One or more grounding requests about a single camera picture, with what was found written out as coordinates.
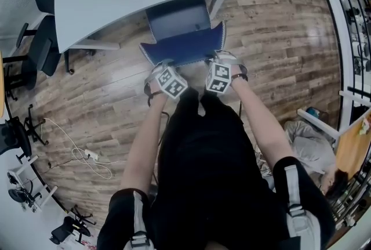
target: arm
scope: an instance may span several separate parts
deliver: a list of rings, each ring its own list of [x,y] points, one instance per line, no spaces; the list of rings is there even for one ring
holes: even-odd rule
[[[263,156],[273,171],[274,165],[284,157],[294,157],[289,141],[273,114],[242,78],[234,79],[232,87],[245,108],[246,115]]]
[[[161,112],[167,99],[164,94],[152,99],[151,107],[130,149],[120,189],[135,188],[148,194],[157,157]]]

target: table leg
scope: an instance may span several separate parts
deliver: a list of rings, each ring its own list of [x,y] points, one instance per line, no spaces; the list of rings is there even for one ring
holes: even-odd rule
[[[95,49],[95,50],[118,50],[119,43],[95,41],[94,39],[83,39],[69,49]]]
[[[221,5],[223,4],[224,0],[211,0],[210,3],[210,18],[214,19],[216,13],[220,9]]]

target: railing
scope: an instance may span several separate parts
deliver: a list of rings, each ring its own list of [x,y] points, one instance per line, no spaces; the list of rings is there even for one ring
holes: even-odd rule
[[[371,100],[371,0],[339,0],[347,22],[353,67],[353,85],[342,88],[365,100]],[[351,121],[355,121],[368,108],[352,102]],[[361,170],[350,180],[345,193],[332,203],[338,225],[344,220],[350,225],[349,217],[360,205],[371,189],[370,149]]]

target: floor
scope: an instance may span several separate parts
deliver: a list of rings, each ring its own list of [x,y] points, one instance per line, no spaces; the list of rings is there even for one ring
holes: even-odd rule
[[[241,58],[249,69],[250,84],[280,122],[296,116],[298,108],[314,106],[329,113],[329,123],[337,125],[340,100],[340,63],[337,40],[326,0],[226,0],[213,20],[227,23],[225,49]],[[24,119],[29,104],[35,117],[50,118],[71,136],[75,144],[101,155],[101,161],[125,160],[135,133],[148,109],[143,82],[151,69],[139,43],[151,42],[144,13],[105,28],[95,35],[119,41],[121,49],[87,56],[77,51],[70,59],[75,74],[64,72],[63,58],[53,77],[39,73],[32,91],[15,91],[10,100],[14,116]],[[183,74],[197,89],[206,77],[202,63],[186,67]],[[238,110],[233,91],[221,99]],[[176,104],[169,101],[166,110]],[[254,138],[246,122],[246,131]],[[40,173],[72,159],[72,143],[49,121],[43,127],[48,146],[33,143],[40,159]],[[124,162],[112,164],[113,177],[105,180],[77,161],[53,168],[42,175],[50,186],[57,185],[59,200],[70,208],[94,214],[100,227],[110,197],[117,191]],[[108,176],[107,171],[97,171]]]

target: person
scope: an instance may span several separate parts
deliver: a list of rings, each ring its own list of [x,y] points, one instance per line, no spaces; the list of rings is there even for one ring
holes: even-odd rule
[[[273,170],[272,192],[256,165],[252,144],[236,112],[207,91],[201,98],[205,115],[198,115],[199,93],[188,88],[166,130],[158,156],[158,194],[148,193],[157,158],[163,93],[153,96],[101,228],[98,250],[127,249],[293,249],[288,213],[309,211],[319,223],[315,240],[325,249],[334,233],[329,204],[308,176],[285,132],[241,73],[232,66],[232,88],[241,99],[252,132]],[[151,82],[151,92],[158,92]],[[294,167],[300,205],[291,203],[286,178]]]
[[[297,120],[284,126],[293,152],[309,175],[318,173],[320,189],[328,200],[336,200],[347,188],[348,173],[336,166],[336,156],[329,141],[310,124]]]

